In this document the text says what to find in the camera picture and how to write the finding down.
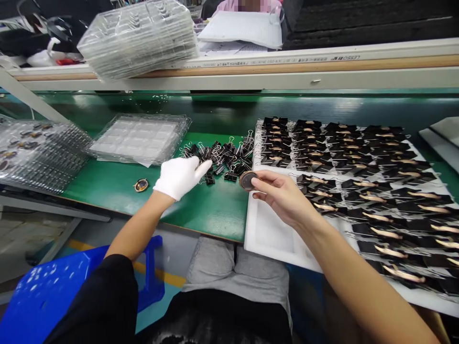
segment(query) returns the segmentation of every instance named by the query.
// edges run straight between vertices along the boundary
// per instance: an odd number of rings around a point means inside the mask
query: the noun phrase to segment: gray pants
[[[197,242],[182,292],[198,289],[227,291],[254,302],[279,303],[287,312],[288,271],[284,264],[237,247],[201,236]]]

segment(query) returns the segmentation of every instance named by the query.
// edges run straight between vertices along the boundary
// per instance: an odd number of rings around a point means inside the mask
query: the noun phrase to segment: plastic blister tray
[[[58,194],[85,165],[91,137],[76,125],[0,119],[0,183]]]
[[[185,115],[118,114],[87,152],[106,161],[160,165],[174,156],[190,124]]]
[[[197,57],[189,10],[175,0],[149,0],[100,13],[78,49],[102,79],[124,79]]]

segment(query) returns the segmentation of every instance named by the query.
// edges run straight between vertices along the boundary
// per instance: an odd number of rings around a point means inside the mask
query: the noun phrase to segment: paper document
[[[258,44],[253,44],[253,43],[247,43],[245,46],[243,46],[237,53],[236,55],[248,55],[248,54],[256,54],[256,53],[265,53],[268,51],[268,48],[258,45]]]
[[[205,42],[199,47],[199,52],[201,56],[234,55],[245,45],[240,42]]]
[[[245,41],[280,49],[282,30],[279,15],[275,13],[220,11],[198,39],[204,42]]]

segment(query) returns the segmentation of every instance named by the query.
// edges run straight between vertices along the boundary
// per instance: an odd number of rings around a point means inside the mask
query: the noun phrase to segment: hand
[[[299,231],[313,220],[322,220],[322,216],[298,189],[292,178],[267,170],[255,173],[260,179],[252,178],[252,185],[261,192],[254,193],[253,198],[269,204],[290,227]]]
[[[197,156],[185,159],[175,158],[163,162],[161,176],[156,181],[153,190],[171,196],[176,201],[180,199],[199,182],[204,174],[212,167],[212,160],[199,165]]]

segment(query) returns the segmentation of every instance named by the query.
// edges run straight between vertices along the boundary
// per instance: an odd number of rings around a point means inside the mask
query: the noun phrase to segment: stack of plastic trays
[[[185,115],[118,114],[87,153],[105,161],[160,165],[174,157],[190,125]]]
[[[63,192],[85,165],[91,137],[74,124],[2,118],[0,183]]]
[[[149,0],[98,14],[78,50],[101,79],[133,77],[197,57],[189,10]]]

